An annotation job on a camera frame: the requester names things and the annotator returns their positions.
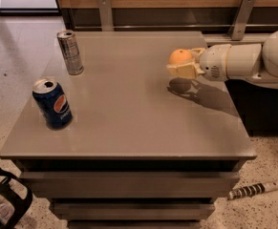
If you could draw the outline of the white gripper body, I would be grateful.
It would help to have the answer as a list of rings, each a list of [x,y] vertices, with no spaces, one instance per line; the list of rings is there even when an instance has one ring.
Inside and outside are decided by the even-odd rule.
[[[227,81],[227,58],[230,44],[214,45],[207,48],[200,56],[203,77],[210,81]]]

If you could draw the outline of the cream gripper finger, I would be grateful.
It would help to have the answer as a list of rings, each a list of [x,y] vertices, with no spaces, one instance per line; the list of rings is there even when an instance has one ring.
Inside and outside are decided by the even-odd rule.
[[[198,63],[188,62],[181,64],[168,64],[167,70],[172,76],[185,79],[195,79],[204,74]]]
[[[194,48],[194,49],[190,49],[190,52],[192,53],[194,59],[195,59],[196,61],[199,61],[201,55],[205,52],[205,48]]]

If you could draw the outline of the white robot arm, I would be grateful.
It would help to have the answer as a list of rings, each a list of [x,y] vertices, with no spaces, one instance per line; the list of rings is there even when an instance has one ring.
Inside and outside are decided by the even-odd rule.
[[[263,44],[219,44],[209,48],[177,49],[167,70],[172,76],[209,81],[244,80],[252,85],[278,90],[278,31]]]

